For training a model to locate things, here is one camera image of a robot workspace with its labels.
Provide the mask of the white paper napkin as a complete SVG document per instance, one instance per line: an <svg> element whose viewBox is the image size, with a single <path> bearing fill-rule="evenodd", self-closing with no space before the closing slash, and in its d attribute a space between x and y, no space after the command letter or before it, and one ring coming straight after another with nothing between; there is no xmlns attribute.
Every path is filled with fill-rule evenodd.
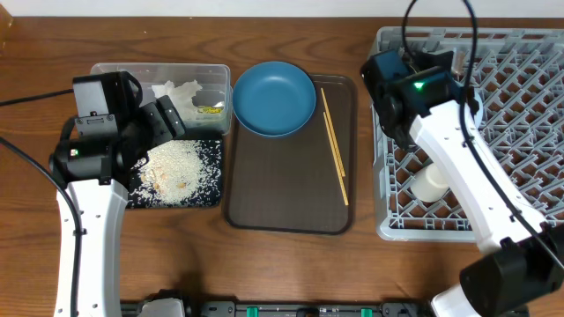
<svg viewBox="0 0 564 317"><path fill-rule="evenodd" d="M196 118L198 109L193 103L193 98L203 87L196 81L185 82L180 86L175 86L172 81L167 81L163 85L153 85L152 91L156 99L168 96L174 104L178 114L184 121Z"/></svg>

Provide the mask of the green yellow snack wrapper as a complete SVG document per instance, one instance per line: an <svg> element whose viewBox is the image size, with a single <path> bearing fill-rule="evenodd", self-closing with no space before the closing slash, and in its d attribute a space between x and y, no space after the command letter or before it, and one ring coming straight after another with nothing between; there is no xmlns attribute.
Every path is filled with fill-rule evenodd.
<svg viewBox="0 0 564 317"><path fill-rule="evenodd" d="M198 106L197 111L201 114L220 114L224 108L224 104L220 102L213 106Z"/></svg>

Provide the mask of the dark blue plate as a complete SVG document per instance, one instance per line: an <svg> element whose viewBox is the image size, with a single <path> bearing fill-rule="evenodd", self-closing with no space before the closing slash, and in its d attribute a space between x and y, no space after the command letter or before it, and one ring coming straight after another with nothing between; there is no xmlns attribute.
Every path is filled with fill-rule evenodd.
<svg viewBox="0 0 564 317"><path fill-rule="evenodd" d="M284 137L308 123L316 108L311 77L285 62L259 63L241 74L233 91L234 114L249 131Z"/></svg>

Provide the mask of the wooden chopstick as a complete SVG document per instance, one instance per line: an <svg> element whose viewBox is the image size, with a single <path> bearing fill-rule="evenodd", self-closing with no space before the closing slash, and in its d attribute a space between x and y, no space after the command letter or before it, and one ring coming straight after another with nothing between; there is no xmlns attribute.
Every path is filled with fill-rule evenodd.
<svg viewBox="0 0 564 317"><path fill-rule="evenodd" d="M338 148L338 140L337 140L337 136L336 136L336 133L335 133L335 130L334 130L334 127L333 127L333 123L332 123L332 119L331 119L331 116L330 116L329 105L328 105L328 102L327 102L327 99L326 99L324 89L320 88L320 91L321 91L321 94L322 94L323 105L324 105L324 109L325 109L324 112L325 112L325 115L327 117L327 121L328 121L328 125L329 125L329 131L330 131L330 135L331 135L331 138L332 138L332 141L333 141L333 148L335 150L336 157L337 157L337 162L338 162L338 166L339 166L339 170L340 170L340 176L344 178L345 177L345 168L344 168L344 165L343 165L343 161L341 159L340 150Z"/></svg>
<svg viewBox="0 0 564 317"><path fill-rule="evenodd" d="M337 154L337 147L336 147L335 142L333 140L333 135L331 133L328 116L325 112L323 112L323 119L324 119L326 131L327 131L327 136L328 136L329 142L330 142L331 154L332 154L333 161L334 161L334 164L335 164L337 177L338 177L338 184L340 186L340 191L341 191L341 195L343 197L343 202L344 202L345 206L348 206L349 201L348 201L347 193L346 193L346 190L345 190L345 184L344 184L344 181L343 181L343 176L342 176L342 173L341 173L341 170L340 170L340 164L339 164L339 159L338 159L338 154Z"/></svg>

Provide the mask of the cream white cup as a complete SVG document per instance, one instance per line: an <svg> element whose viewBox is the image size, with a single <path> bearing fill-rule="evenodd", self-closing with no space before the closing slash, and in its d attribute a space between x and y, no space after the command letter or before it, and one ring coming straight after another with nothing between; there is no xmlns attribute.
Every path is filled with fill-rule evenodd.
<svg viewBox="0 0 564 317"><path fill-rule="evenodd" d="M449 185L435 163L422 168L414 175L411 191L414 196L426 203L440 200L449 190Z"/></svg>

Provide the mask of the light blue bowl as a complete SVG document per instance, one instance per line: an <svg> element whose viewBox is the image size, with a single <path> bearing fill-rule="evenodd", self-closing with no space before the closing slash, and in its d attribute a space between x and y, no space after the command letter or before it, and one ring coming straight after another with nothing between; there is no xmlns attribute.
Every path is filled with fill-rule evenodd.
<svg viewBox="0 0 564 317"><path fill-rule="evenodd" d="M469 92L469 105L471 106L472 118L474 120L474 125L479 128L484 119L484 104L479 93L475 88L472 88Z"/></svg>

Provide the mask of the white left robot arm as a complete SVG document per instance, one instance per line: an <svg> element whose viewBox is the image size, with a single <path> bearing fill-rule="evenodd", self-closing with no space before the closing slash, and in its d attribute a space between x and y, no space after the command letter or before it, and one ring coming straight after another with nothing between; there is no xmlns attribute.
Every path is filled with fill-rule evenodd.
<svg viewBox="0 0 564 317"><path fill-rule="evenodd" d="M119 316L120 238L130 172L186 128L167 96L143 102L128 71L76 77L78 113L49 157L61 219L56 316Z"/></svg>

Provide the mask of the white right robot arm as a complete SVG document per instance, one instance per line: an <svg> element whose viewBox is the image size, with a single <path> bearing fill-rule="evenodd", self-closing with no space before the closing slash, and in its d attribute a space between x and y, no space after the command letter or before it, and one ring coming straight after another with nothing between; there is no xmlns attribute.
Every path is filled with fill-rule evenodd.
<svg viewBox="0 0 564 317"><path fill-rule="evenodd" d="M395 50L360 69L382 132L437 165L471 223L482 258L432 299L436 316L502 316L563 285L563 229L521 195L481 137L449 70L413 72Z"/></svg>

